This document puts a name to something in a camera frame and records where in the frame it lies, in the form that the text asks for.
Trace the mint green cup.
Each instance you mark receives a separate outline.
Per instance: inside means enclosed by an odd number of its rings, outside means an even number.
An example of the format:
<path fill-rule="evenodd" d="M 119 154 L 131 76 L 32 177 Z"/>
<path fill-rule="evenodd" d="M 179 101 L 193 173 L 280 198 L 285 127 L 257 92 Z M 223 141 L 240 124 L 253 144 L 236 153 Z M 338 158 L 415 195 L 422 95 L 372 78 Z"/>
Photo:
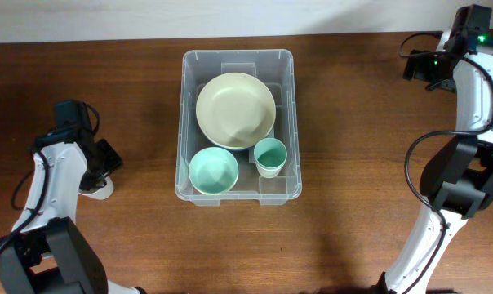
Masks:
<path fill-rule="evenodd" d="M 286 146 L 276 138 L 264 138 L 254 148 L 255 163 L 265 170 L 282 168 L 286 163 L 287 156 Z"/>

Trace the cream cup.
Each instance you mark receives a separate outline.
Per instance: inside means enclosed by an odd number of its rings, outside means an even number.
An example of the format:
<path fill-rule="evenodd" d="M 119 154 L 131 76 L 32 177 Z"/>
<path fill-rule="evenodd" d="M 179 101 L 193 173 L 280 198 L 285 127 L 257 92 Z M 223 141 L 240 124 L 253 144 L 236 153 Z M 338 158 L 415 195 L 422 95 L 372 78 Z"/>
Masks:
<path fill-rule="evenodd" d="M 259 172 L 259 174 L 262 177 L 268 178 L 268 179 L 271 179 L 271 178 L 278 176 L 278 174 L 280 173 L 280 171 L 284 167 L 284 163 L 280 164 L 276 167 L 266 167 L 265 165 L 261 164 L 260 162 L 256 162 L 255 165 L 256 165 L 256 168 L 257 168 L 257 171 Z"/>

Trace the grey cup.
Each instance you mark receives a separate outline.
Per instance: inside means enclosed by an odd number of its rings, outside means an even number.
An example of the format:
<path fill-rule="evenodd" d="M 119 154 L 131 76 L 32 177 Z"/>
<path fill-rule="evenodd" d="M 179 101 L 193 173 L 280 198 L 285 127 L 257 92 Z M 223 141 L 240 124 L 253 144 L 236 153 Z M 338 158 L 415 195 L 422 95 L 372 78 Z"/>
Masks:
<path fill-rule="evenodd" d="M 105 200 L 109 198 L 114 191 L 114 185 L 109 176 L 104 178 L 104 186 L 102 188 L 95 188 L 90 190 L 79 190 L 78 192 L 87 196 L 88 198 L 93 198 L 96 200 Z"/>

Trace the mint green small bowl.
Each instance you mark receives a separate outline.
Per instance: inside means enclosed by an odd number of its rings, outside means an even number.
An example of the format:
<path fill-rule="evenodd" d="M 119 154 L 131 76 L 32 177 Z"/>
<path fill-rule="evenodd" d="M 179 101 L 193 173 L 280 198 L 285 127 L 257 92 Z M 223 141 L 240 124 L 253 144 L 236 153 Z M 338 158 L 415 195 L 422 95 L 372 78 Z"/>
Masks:
<path fill-rule="evenodd" d="M 209 147 L 198 151 L 189 163 L 189 179 L 202 194 L 230 191 L 238 181 L 237 159 L 227 149 Z"/>

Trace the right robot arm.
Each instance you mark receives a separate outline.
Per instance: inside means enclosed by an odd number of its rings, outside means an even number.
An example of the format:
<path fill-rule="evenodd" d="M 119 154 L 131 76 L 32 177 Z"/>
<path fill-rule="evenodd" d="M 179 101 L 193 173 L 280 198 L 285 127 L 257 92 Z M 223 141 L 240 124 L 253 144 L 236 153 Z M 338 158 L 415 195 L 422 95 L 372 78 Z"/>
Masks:
<path fill-rule="evenodd" d="M 373 293 L 426 293 L 443 252 L 456 233 L 493 202 L 493 37 L 492 10 L 478 4 L 461 7 L 453 25 L 433 32 L 435 51 L 413 50 L 403 77 L 426 82 L 426 91 L 442 89 L 457 95 L 455 130 L 426 164 L 418 185 L 410 175 L 416 139 L 406 152 L 404 174 L 420 200 L 420 214 L 394 264 L 380 275 Z"/>

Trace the cream bowl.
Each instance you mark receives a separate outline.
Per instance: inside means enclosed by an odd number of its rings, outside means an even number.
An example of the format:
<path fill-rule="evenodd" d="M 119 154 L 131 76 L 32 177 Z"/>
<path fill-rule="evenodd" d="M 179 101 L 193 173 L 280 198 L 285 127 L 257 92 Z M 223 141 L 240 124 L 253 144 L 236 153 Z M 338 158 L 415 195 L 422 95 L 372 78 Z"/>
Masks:
<path fill-rule="evenodd" d="M 249 147 L 267 137 L 275 124 L 270 110 L 210 109 L 196 112 L 202 133 L 213 144 Z"/>
<path fill-rule="evenodd" d="M 198 95 L 196 112 L 210 109 L 270 110 L 276 120 L 273 94 L 246 73 L 224 73 L 208 82 Z"/>

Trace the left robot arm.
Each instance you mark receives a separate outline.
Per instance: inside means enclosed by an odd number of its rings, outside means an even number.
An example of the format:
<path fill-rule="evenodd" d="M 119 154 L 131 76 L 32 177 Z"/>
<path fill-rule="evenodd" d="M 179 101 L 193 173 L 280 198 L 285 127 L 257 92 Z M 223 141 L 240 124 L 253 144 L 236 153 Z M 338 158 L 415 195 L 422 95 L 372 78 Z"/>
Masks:
<path fill-rule="evenodd" d="M 0 237 L 0 283 L 7 293 L 141 293 L 108 279 L 100 258 L 76 226 L 78 197 L 105 200 L 122 159 L 77 100 L 53 107 L 55 126 L 35 139 L 31 187 L 11 232 Z"/>

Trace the yellow small bowl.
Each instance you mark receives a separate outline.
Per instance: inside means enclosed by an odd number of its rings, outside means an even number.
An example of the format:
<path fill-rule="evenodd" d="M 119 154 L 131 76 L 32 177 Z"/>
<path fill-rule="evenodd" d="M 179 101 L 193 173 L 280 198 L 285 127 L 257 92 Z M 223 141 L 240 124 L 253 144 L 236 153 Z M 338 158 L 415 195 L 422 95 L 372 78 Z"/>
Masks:
<path fill-rule="evenodd" d="M 202 194 L 221 194 L 231 190 L 239 176 L 236 164 L 203 163 L 189 168 L 193 187 Z"/>

